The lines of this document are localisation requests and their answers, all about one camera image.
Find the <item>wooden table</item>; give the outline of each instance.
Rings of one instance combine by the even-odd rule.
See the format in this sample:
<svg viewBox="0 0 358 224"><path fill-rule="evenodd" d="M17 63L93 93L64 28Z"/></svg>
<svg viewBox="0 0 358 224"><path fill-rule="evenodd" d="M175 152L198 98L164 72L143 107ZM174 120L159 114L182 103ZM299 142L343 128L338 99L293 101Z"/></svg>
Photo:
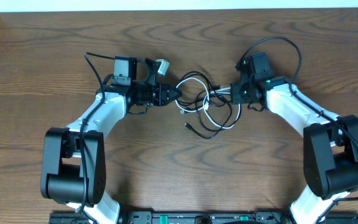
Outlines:
<svg viewBox="0 0 358 224"><path fill-rule="evenodd" d="M0 222L47 223L50 212L68 210L40 194L42 150L50 127L65 127L94 100L84 52L165 58L165 81L199 70L228 86L248 46L273 35L299 45L303 93L358 116L358 9L0 14ZM255 51L264 50L277 74L292 75L297 57L287 43ZM103 76L113 71L112 61L93 62ZM184 88L188 97L196 90ZM227 114L215 111L219 120ZM105 142L112 198L157 211L241 211L287 208L305 187L302 139L277 115L245 110L212 140L185 122L200 128L173 103L115 125ZM358 212L358 202L337 209Z"/></svg>

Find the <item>white background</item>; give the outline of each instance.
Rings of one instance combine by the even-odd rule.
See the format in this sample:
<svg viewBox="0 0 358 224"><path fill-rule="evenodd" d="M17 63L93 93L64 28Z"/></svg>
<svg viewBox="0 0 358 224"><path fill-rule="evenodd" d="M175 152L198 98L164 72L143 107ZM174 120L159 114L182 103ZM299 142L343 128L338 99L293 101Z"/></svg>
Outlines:
<svg viewBox="0 0 358 224"><path fill-rule="evenodd" d="M0 12L358 7L358 0L0 0Z"/></svg>

